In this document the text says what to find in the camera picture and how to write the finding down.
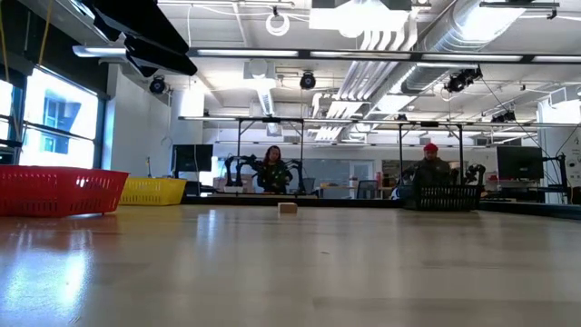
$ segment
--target man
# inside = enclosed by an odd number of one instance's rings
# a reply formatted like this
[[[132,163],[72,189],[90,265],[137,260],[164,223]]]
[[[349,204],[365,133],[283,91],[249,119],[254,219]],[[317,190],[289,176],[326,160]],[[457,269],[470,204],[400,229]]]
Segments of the man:
[[[424,146],[424,159],[411,165],[404,175],[414,175],[414,184],[442,185],[450,183],[450,165],[438,158],[435,144]]]

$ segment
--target small wooden block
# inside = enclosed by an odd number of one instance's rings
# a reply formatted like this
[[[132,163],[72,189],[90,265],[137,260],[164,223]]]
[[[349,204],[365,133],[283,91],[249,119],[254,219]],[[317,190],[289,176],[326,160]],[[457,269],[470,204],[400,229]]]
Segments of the small wooden block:
[[[279,203],[279,213],[297,213],[298,210],[296,203]]]

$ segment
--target plastic basket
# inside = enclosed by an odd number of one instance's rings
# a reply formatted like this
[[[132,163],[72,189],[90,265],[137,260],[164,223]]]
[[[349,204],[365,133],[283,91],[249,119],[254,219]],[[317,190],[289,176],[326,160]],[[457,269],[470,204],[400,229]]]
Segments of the plastic basket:
[[[0,165],[0,216],[65,217],[117,209],[128,173]]]
[[[404,201],[404,208],[411,210],[472,211],[478,208],[481,191],[481,186],[473,185],[403,185],[399,187],[399,198]]]
[[[180,204],[186,182],[183,179],[129,177],[123,188],[121,204]]]

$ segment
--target red hat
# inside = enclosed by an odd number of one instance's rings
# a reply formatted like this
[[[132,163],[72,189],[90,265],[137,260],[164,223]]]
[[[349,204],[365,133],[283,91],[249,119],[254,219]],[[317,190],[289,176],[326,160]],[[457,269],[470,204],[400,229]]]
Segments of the red hat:
[[[435,144],[426,144],[426,146],[424,146],[424,151],[437,151],[438,147]]]

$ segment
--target black basket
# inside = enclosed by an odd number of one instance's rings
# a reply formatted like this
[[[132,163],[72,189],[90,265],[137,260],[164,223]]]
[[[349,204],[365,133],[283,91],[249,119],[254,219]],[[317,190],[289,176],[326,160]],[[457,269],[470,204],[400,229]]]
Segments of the black basket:
[[[482,186],[441,185],[412,186],[401,185],[399,198],[404,208],[424,211],[472,211],[478,208]]]

